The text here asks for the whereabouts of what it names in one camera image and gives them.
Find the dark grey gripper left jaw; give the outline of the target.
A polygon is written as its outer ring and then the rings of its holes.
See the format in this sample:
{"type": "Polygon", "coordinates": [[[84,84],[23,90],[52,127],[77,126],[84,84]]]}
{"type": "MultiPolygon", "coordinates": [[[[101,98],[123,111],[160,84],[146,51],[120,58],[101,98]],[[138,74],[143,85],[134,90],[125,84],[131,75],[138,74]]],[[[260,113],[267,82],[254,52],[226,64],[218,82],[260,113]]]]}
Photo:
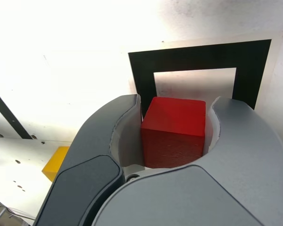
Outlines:
{"type": "Polygon", "coordinates": [[[89,226],[125,183],[124,168],[142,166],[141,98],[124,95],[79,129],[37,215],[37,226],[89,226]]]}

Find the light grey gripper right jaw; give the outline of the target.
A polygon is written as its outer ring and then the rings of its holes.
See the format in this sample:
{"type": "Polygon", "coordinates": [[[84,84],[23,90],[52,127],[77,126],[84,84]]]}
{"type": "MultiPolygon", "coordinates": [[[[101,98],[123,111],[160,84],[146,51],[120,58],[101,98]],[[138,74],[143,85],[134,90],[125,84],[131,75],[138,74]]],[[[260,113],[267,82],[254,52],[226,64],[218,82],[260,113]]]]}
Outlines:
{"type": "Polygon", "coordinates": [[[210,107],[208,152],[147,169],[102,205],[95,226],[283,226],[283,143],[246,103],[210,107]]]}

